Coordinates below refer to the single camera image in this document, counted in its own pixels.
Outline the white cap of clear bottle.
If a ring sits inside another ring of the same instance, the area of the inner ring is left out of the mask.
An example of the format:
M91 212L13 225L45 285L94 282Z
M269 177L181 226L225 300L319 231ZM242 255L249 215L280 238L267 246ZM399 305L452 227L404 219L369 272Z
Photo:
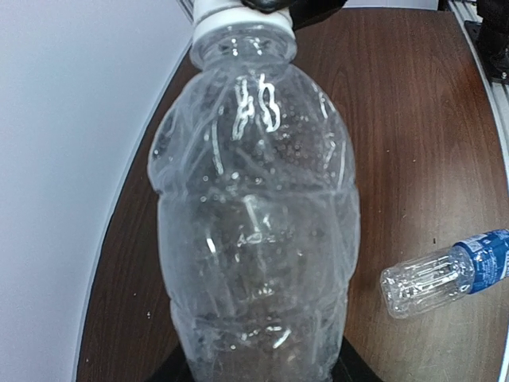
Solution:
M246 23L276 26L294 37L293 21L287 8L264 14L245 6L241 1L196 0L193 3L192 19L194 42L216 30Z

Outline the clear unlabelled plastic bottle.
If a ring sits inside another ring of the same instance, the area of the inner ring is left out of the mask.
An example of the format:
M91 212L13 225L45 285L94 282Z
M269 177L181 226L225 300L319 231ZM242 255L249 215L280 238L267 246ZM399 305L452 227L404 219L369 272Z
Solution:
M197 381L329 381L340 354L359 254L355 158L296 51L262 23L202 36L199 72L150 149L161 272Z

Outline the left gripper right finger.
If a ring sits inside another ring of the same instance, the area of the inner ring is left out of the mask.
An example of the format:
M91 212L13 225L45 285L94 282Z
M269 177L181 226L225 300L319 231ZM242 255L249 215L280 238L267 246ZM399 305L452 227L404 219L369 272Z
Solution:
M346 337L343 338L339 357L332 368L332 381L383 382L356 352Z

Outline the front aluminium rail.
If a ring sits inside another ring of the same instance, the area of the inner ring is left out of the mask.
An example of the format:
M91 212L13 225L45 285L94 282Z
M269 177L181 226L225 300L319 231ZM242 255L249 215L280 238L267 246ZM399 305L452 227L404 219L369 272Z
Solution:
M495 120L504 166L506 171L508 171L508 86L506 84L492 83L484 74L480 57L464 26L466 21L481 21L481 17L477 15L473 3L468 1L447 1L447 4L460 25L480 72L481 81Z

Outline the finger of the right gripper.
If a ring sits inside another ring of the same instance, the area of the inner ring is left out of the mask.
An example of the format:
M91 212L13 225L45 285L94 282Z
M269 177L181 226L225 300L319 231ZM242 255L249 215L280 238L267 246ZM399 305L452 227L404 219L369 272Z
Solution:
M241 3L262 13L274 13L291 7L293 0L241 0Z

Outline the blue labelled plastic bottle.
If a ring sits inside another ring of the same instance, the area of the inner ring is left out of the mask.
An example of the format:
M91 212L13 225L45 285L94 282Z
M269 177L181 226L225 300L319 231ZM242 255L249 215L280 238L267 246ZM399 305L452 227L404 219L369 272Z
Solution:
M383 270L389 315L403 319L476 294L508 277L508 230L470 236L449 248Z

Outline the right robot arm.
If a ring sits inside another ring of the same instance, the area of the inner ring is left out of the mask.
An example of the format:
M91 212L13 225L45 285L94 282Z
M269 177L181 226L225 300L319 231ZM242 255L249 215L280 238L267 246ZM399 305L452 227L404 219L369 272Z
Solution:
M243 5L272 14L288 10L295 29L301 29L329 18L340 11L345 1L243 1ZM481 23L465 22L464 26L480 55L490 80L508 81L508 2L478 1L477 15Z

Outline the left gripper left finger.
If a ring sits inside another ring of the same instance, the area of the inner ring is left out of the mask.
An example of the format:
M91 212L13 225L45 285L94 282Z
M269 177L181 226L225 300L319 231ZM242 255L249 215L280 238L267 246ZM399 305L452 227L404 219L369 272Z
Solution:
M149 382L191 382L191 371L180 345L169 354Z

